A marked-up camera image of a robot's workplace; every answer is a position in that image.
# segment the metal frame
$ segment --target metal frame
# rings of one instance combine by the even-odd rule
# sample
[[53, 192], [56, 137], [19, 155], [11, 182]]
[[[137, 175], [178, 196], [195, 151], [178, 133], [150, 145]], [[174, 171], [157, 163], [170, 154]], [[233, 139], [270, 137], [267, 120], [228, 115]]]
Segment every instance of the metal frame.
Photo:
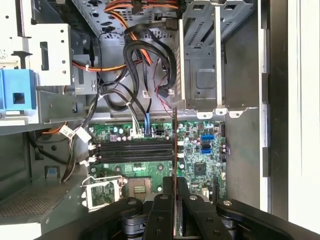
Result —
[[221, 43], [252, 13], [253, 6], [232, 0], [223, 5], [195, 0], [187, 5], [183, 28], [179, 29], [184, 36], [185, 73], [184, 78], [177, 79], [173, 100], [179, 111], [195, 110], [198, 119], [210, 119], [214, 114], [223, 116], [228, 112], [231, 118], [238, 118], [250, 107], [228, 109], [225, 104], [225, 56]]
[[271, 213], [288, 219], [288, 1], [270, 0]]
[[[46, 1], [10, 1], [0, 10], [5, 24], [1, 25], [0, 66], [27, 68], [34, 71], [36, 109], [25, 111], [1, 111], [0, 126], [6, 128], [0, 134], [24, 132], [44, 128], [45, 124], [74, 121], [83, 118], [82, 108], [73, 112], [80, 101], [75, 96], [64, 94], [64, 87], [72, 82], [72, 49], [82, 49], [79, 37], [68, 24], [62, 23], [59, 14]], [[48, 69], [42, 68], [43, 54], [47, 51]], [[12, 56], [17, 52], [26, 57]]]

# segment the sata port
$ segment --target sata port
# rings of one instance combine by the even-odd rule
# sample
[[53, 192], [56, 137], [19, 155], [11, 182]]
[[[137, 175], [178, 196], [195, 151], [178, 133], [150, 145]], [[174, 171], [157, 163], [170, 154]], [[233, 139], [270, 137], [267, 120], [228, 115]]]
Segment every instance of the sata port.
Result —
[[201, 154], [211, 154], [211, 153], [212, 153], [212, 150], [211, 150], [211, 149], [201, 150]]
[[201, 140], [202, 141], [215, 140], [215, 135], [211, 135], [211, 134], [202, 135]]

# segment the ventilation grille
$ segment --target ventilation grille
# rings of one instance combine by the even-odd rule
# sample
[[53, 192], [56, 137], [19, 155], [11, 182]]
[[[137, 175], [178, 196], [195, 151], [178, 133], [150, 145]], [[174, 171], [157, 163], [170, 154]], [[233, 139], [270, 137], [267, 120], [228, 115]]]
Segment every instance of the ventilation grille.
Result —
[[[165, 31], [152, 31], [153, 34], [157, 37], [157, 38], [172, 38], [172, 35], [165, 32]], [[151, 36], [150, 34], [145, 34], [143, 36], [141, 36], [142, 39], [150, 39]]]
[[228, 28], [229, 26], [232, 24], [232, 21], [228, 22], [222, 29], [221, 29], [221, 34], [223, 34]]
[[194, 31], [194, 34], [192, 35], [189, 43], [188, 43], [188, 46], [191, 46], [191, 44], [194, 42], [194, 40], [196, 39], [198, 33], [200, 32], [202, 26], [204, 25], [204, 22], [201, 22], [198, 27], [196, 28], [196, 30]]
[[32, 186], [0, 205], [0, 217], [43, 215], [69, 191], [70, 185]]
[[211, 42], [209, 42], [209, 46], [212, 46], [215, 43], [215, 39], [213, 39]]
[[132, 12], [130, 10], [126, 11], [118, 11], [118, 13], [124, 18], [126, 21], [133, 21], [133, 17], [141, 17], [141, 16], [147, 16], [148, 17], [148, 22], [152, 23], [153, 20], [153, 12], [152, 11], [147, 11], [147, 12], [139, 12], [136, 15], [132, 15]]

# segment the screw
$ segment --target screw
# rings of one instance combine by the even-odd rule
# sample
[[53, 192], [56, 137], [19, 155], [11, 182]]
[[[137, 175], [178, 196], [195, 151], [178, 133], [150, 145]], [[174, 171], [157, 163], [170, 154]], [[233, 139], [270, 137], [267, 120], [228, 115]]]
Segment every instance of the screw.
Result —
[[197, 197], [196, 195], [191, 195], [191, 196], [189, 197], [189, 199], [190, 199], [190, 200], [197, 200], [198, 197]]
[[230, 201], [228, 201], [228, 200], [225, 200], [225, 201], [223, 201], [223, 205], [231, 206], [231, 205], [232, 205], [232, 202], [230, 202]]

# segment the gray metal panel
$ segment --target gray metal panel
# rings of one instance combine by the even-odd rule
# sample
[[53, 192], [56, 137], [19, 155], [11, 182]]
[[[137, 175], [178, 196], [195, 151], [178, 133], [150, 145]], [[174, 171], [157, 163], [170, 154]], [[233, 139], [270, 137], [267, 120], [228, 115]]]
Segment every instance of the gray metal panel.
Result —
[[61, 202], [80, 179], [59, 183], [41, 178], [0, 204], [0, 224], [39, 223]]
[[62, 201], [42, 219], [42, 234], [46, 234], [88, 214], [88, 209], [82, 205], [82, 190], [83, 188], [80, 187], [80, 184], [77, 184], [68, 191]]
[[[73, 55], [73, 60], [83, 65], [91, 65], [89, 55]], [[98, 66], [98, 57], [94, 59], [94, 65]], [[73, 79], [76, 95], [97, 94], [97, 73], [85, 71], [73, 66]]]
[[[121, 25], [121, 23], [117, 19], [113, 19], [104, 12], [104, 9], [106, 7], [105, 2], [98, 3], [98, 6], [88, 4], [86, 1], [83, 0], [72, 0], [72, 2], [77, 7], [79, 12], [82, 14], [82, 16], [87, 21], [87, 23], [89, 24], [89, 26], [91, 27], [91, 29], [97, 37], [102, 32], [102, 28], [106, 27], [105, 25], [102, 25], [106, 22], [110, 22], [110, 26], [116, 28], [116, 30], [114, 31], [115, 33], [123, 32], [123, 26]], [[153, 7], [144, 9], [137, 15], [132, 15], [131, 8], [119, 10], [117, 12], [123, 16], [123, 18], [127, 21], [129, 26], [133, 26], [136, 24], [159, 22], [154, 21], [156, 13], [162, 13], [163, 17], [176, 16], [176, 12], [174, 9], [164, 7]], [[157, 37], [161, 37], [164, 39], [171, 39], [173, 37], [170, 32], [164, 31], [163, 29], [154, 28], [152, 30]], [[148, 34], [146, 34], [142, 36], [142, 39], [149, 41], [151, 37]], [[104, 37], [101, 38], [101, 41], [108, 43], [109, 46], [119, 46], [125, 44], [124, 38], [122, 36], [119, 36], [119, 34], [114, 33], [106, 34]]]
[[0, 136], [0, 201], [30, 183], [29, 149], [23, 134]]
[[187, 48], [184, 53], [185, 99], [187, 109], [212, 112], [217, 106], [214, 49]]
[[[253, 6], [241, 0], [228, 0], [220, 6], [221, 41], [253, 12]], [[187, 5], [183, 19], [186, 48], [214, 46], [214, 5], [210, 1], [192, 1]]]

